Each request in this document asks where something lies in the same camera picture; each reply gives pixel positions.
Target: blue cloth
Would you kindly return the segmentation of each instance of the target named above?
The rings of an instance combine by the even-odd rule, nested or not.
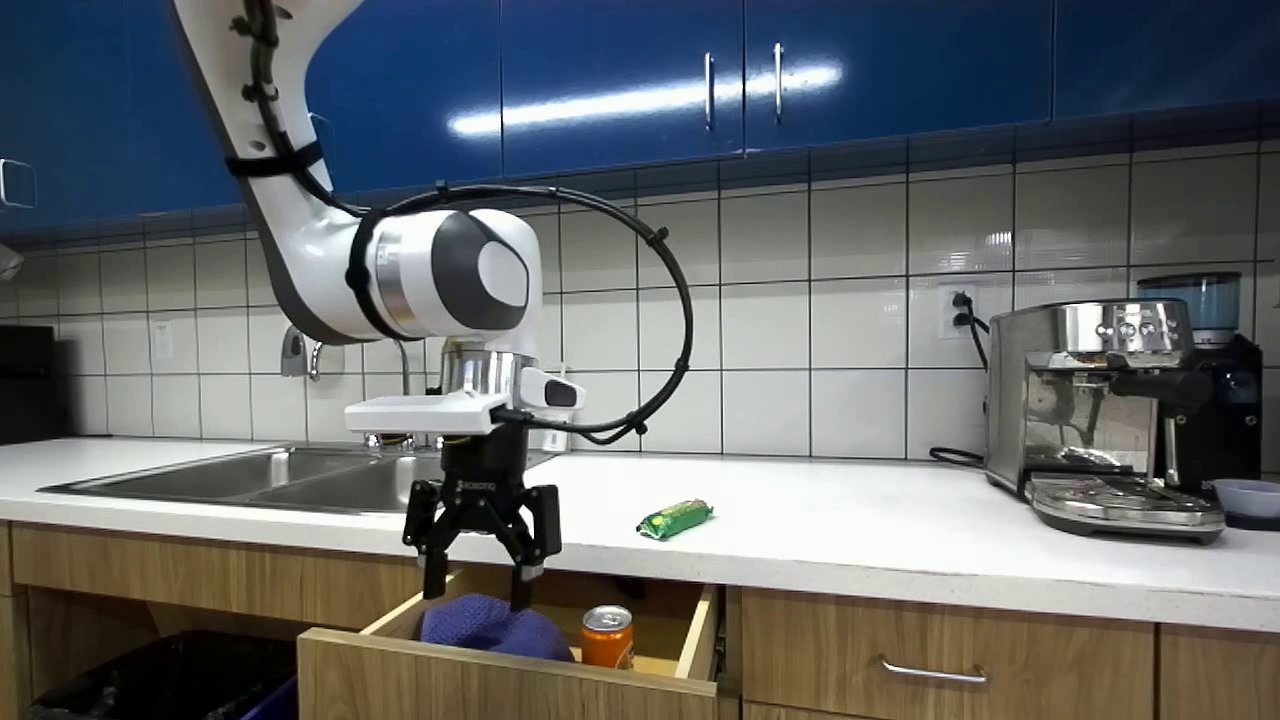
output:
[[[510,600],[479,591],[436,605],[418,634],[427,642],[574,659],[563,632],[545,610],[511,610]]]

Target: white tiled wall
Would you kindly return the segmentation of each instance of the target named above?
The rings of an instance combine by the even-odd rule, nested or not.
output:
[[[618,453],[930,456],[986,445],[986,371],[951,327],[1119,295],[1142,274],[1245,273],[1239,327],[1270,353],[1280,470],[1280,145],[1082,156],[779,186],[638,197],[692,279],[697,353],[645,441]],[[659,262],[602,216],[528,210],[545,240],[545,362],[612,420],[659,386],[680,315]],[[342,408],[400,391],[393,344],[279,376],[283,315],[247,230],[27,248],[0,320],[58,323],[76,420],[114,435],[354,441]],[[411,391],[440,344],[411,344]]]

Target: kitchen appliance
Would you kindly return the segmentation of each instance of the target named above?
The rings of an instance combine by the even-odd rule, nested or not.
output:
[[[0,323],[0,445],[70,435],[70,391],[53,327]]]
[[[995,315],[988,480],[1073,532],[1220,535],[1215,502],[1165,485],[1178,474],[1178,423],[1207,398],[1207,381],[1183,366],[1189,353],[1183,298]]]
[[[1149,274],[1138,282],[1152,298],[1183,298],[1192,353],[1183,371],[1207,381],[1207,398],[1180,415],[1171,445],[1170,485],[1211,494],[1215,474],[1262,474],[1266,445],[1266,353],[1235,331],[1239,323],[1239,273],[1189,273]]]

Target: open drawer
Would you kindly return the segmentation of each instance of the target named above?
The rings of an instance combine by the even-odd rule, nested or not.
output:
[[[447,597],[510,597],[505,569],[466,569]],[[532,587],[563,639],[591,605],[625,605],[638,623],[628,666],[528,659],[418,639],[440,600],[405,600],[365,632],[299,634],[299,713],[307,720],[715,720],[715,591],[663,578],[555,574]]]

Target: power cord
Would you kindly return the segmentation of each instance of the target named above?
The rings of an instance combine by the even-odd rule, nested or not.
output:
[[[980,335],[980,331],[991,331],[988,320],[980,320],[980,315],[973,312],[973,295],[967,295],[967,293],[956,293],[956,295],[951,295],[951,306],[956,306],[951,327],[967,327],[973,349],[977,349],[977,359],[986,362],[986,371],[991,371],[991,359],[988,359],[988,349],[986,349],[986,335]],[[980,456],[980,453],[946,446],[946,445],[930,446],[930,456],[933,456],[935,464],[963,464],[963,466],[980,466],[980,464],[988,458],[988,456]]]

